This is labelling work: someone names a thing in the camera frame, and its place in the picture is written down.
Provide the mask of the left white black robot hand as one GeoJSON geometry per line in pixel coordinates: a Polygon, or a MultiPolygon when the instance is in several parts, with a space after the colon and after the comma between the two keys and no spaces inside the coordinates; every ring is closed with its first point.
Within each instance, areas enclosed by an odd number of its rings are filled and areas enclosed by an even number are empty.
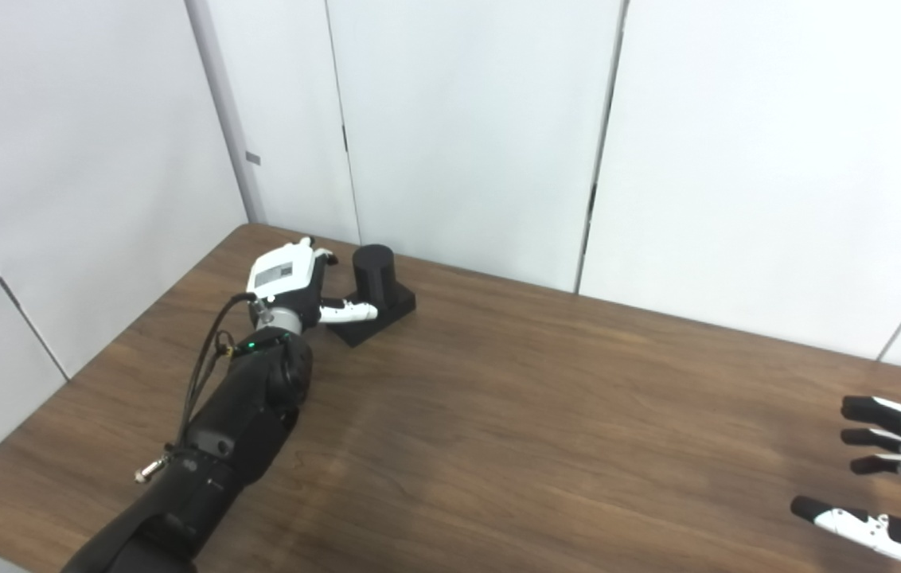
{"type": "Polygon", "coordinates": [[[379,311],[370,303],[323,297],[326,269],[333,265],[337,256],[314,247],[309,236],[259,257],[247,284],[247,292],[255,296],[249,305],[254,329],[275,327],[300,334],[318,324],[377,319],[379,311]]]}

